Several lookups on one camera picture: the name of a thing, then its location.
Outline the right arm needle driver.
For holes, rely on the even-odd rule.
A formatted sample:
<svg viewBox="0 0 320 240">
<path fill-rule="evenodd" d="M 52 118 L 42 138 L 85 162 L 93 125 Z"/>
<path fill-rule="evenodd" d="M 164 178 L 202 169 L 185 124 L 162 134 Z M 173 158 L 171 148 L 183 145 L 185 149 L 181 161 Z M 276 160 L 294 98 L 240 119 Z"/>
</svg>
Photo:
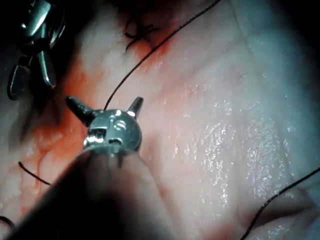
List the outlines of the right arm needle driver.
<svg viewBox="0 0 320 240">
<path fill-rule="evenodd" d="M 27 0 L 19 26 L 19 48 L 24 55 L 51 50 L 65 30 L 63 0 Z"/>
</svg>

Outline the right arm needle driver jaw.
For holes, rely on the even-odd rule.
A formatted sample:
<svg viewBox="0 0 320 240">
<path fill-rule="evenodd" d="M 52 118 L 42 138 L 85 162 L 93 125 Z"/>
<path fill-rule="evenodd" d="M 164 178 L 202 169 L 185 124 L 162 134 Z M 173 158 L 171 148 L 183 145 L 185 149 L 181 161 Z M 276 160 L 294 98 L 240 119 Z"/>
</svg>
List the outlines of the right arm needle driver jaw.
<svg viewBox="0 0 320 240">
<path fill-rule="evenodd" d="M 56 72 L 50 55 L 45 51 L 37 54 L 37 62 L 39 67 L 39 76 L 44 85 L 48 88 L 54 88 L 57 84 Z"/>
<path fill-rule="evenodd" d="M 13 67 L 7 85 L 7 95 L 16 101 L 29 89 L 31 71 L 27 66 L 17 64 Z"/>
</svg>

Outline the left arm needle driver jaw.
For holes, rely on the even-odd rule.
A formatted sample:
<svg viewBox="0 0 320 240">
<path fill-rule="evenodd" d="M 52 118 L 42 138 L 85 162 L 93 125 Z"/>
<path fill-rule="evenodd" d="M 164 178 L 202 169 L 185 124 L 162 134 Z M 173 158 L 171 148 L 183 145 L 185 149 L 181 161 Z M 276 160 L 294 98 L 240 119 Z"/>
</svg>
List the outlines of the left arm needle driver jaw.
<svg viewBox="0 0 320 240">
<path fill-rule="evenodd" d="M 65 99 L 67 107 L 86 127 L 89 127 L 98 116 L 98 111 L 92 109 L 75 96 L 67 96 Z"/>
<path fill-rule="evenodd" d="M 132 104 L 127 109 L 127 113 L 134 119 L 137 119 L 144 103 L 144 99 L 140 96 L 137 96 Z"/>
</svg>

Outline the left arm needle driver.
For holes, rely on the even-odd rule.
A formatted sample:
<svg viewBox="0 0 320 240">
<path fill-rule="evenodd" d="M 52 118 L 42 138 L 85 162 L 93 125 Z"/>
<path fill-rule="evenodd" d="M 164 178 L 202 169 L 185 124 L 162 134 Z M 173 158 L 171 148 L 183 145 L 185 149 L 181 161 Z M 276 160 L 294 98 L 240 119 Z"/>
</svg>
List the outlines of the left arm needle driver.
<svg viewBox="0 0 320 240">
<path fill-rule="evenodd" d="M 138 152 L 142 144 L 142 131 L 134 110 L 110 109 L 101 111 L 87 127 L 83 147 L 93 145 L 119 145 Z"/>
</svg>

